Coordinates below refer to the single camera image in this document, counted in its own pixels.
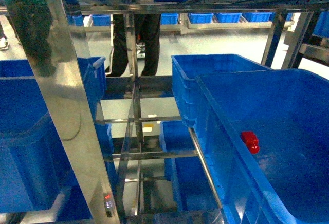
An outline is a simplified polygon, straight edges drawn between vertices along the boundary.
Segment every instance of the red object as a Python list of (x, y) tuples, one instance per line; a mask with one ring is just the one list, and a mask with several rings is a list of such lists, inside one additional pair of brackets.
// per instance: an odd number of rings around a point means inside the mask
[(257, 154), (260, 150), (259, 140), (252, 131), (241, 132), (241, 139), (249, 149), (250, 153)]

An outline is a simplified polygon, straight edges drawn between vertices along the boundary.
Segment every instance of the metal shelf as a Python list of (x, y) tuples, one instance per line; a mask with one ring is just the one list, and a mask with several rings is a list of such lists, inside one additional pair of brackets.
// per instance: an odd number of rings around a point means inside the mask
[[(301, 16), (296, 27), (296, 36), (291, 43), (283, 68), (298, 67), (303, 54), (309, 54), (314, 47), (308, 46), (313, 28), (319, 17), (319, 11), (329, 9), (329, 0), (188, 0), (184, 3), (155, 3), (153, 0), (6, 0), (9, 14), (21, 39), (24, 51), (32, 67), (41, 93), (52, 116), (55, 127), (62, 140), (75, 176), (78, 179), (88, 207), (93, 215), (93, 221), (85, 223), (120, 223), (120, 217), (126, 218), (122, 202), (125, 183), (137, 183), (137, 194), (133, 214), (139, 214), (141, 184), (148, 180), (141, 173), (140, 160), (148, 158), (168, 158), (181, 156), (178, 154), (162, 154), (158, 152), (145, 153), (141, 117), (141, 98), (163, 97), (171, 94), (171, 78), (156, 76), (139, 78), (136, 58), (134, 16), (136, 13), (163, 12), (204, 12), (204, 11), (276, 11), (273, 23), (268, 23), (270, 34), (263, 55), (262, 64), (271, 66), (274, 52), (283, 28), (286, 26), (288, 12), (306, 11)], [(127, 49), (129, 52), (130, 78), (108, 79), (106, 98), (131, 98), (130, 115), (127, 118), (126, 137), (122, 151), (113, 160), (119, 161), (119, 184), (114, 194), (104, 166), (104, 158), (100, 150), (93, 118), (90, 113), (77, 57), (89, 58), (89, 48), (86, 40), (88, 29), (69, 27), (66, 14), (125, 14)], [(42, 20), (33, 26), (23, 26), (31, 20), (42, 16)], [(233, 25), (209, 25), (206, 29), (228, 29)], [(195, 29), (200, 25), (188, 24), (186, 28)], [(38, 46), (30, 35), (38, 35)], [(101, 105), (98, 106), (97, 120), (105, 123)], [(138, 151), (130, 154), (133, 127), (137, 131)], [(217, 203), (220, 201), (210, 174), (207, 170), (202, 152), (198, 146), (193, 130), (190, 130), (196, 152), (201, 159), (209, 179)], [(184, 156), (195, 156), (190, 151)], [(137, 177), (126, 179), (127, 164), (137, 160)], [(110, 208), (105, 208), (104, 196), (109, 196)], [(143, 216), (128, 217), (128, 223), (142, 223)]]

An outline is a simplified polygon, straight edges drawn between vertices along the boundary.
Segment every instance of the person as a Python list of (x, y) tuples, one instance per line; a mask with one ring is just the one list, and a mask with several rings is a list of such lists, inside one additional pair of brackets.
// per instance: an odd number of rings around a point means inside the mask
[[(121, 76), (128, 64), (127, 44), (123, 15), (113, 15), (114, 51), (112, 71), (106, 69), (106, 76)], [(160, 14), (137, 14), (134, 16), (136, 40), (139, 35), (145, 42), (145, 66), (142, 76), (156, 75), (160, 56)]]
[[(6, 16), (6, 18), (8, 19), (11, 27), (15, 31), (14, 27), (12, 26), (12, 21), (11, 21), (10, 17)], [(4, 51), (4, 50), (7, 50), (8, 48), (9, 48), (8, 38), (6, 37), (2, 24), (0, 23), (0, 50)]]

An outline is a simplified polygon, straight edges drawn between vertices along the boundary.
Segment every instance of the vertical steel post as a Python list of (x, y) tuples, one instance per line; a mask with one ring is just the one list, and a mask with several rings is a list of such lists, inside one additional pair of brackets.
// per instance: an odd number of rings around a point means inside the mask
[(95, 223), (120, 223), (62, 1), (5, 1)]
[(261, 62), (261, 64), (264, 66), (271, 67), (272, 65), (274, 56), (276, 54), (276, 50), (278, 48), (280, 37), (284, 28), (284, 24), (286, 23), (287, 15), (288, 15), (287, 13), (279, 13), (279, 12), (277, 12), (275, 15), (270, 33), (267, 38), (265, 51)]
[(299, 52), (303, 43), (308, 43), (319, 19), (320, 13), (302, 13), (299, 17), (293, 40), (289, 45), (282, 69), (298, 68), (303, 54)]

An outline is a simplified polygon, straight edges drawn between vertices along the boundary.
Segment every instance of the gray floor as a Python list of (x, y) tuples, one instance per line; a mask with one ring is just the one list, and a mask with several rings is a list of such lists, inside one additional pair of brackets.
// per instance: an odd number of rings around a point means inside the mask
[[(4, 27), (5, 33), (10, 42), (10, 48), (7, 51), (0, 52), (0, 60), (7, 59), (25, 59), (22, 47), (15, 39), (14, 33), (5, 17), (0, 16), (0, 22)], [(260, 62), (265, 48), (268, 30), (228, 30), (216, 32), (199, 32), (197, 34), (188, 34), (185, 36), (166, 33), (160, 39), (160, 60), (157, 75), (171, 75), (171, 55), (175, 54), (212, 54), (212, 53), (236, 53), (255, 62)], [(92, 56), (106, 56), (106, 66), (109, 65), (109, 54), (111, 46), (109, 42), (109, 33), (88, 34), (88, 43)], [(280, 69), (283, 59), (286, 55), (288, 46), (283, 44), (284, 34), (279, 43), (278, 51), (273, 62), (274, 69)], [(143, 61), (138, 62), (139, 73), (144, 66)], [(329, 68), (317, 63), (303, 60), (300, 68), (311, 70), (325, 78), (329, 79)], [(129, 76), (126, 69), (124, 77)], [(130, 100), (109, 100), (102, 101), (104, 116), (107, 119), (125, 119), (127, 118), (130, 107)], [(178, 110), (173, 98), (165, 99), (143, 99), (142, 116), (178, 116)], [(152, 131), (145, 135), (158, 135), (159, 124), (153, 122), (148, 127)], [(123, 137), (126, 124), (113, 125), (113, 137)], [(136, 177), (136, 163), (130, 163), (129, 177)], [(151, 160), (143, 162), (143, 172), (147, 176), (163, 175), (163, 160)], [(163, 211), (173, 211), (176, 208), (173, 201), (171, 183), (168, 181), (157, 181), (155, 183), (145, 184), (151, 198), (151, 209), (145, 210), (146, 213), (156, 213)], [(131, 212), (131, 207), (136, 192), (136, 184), (128, 183), (125, 187), (124, 204), (127, 214)]]

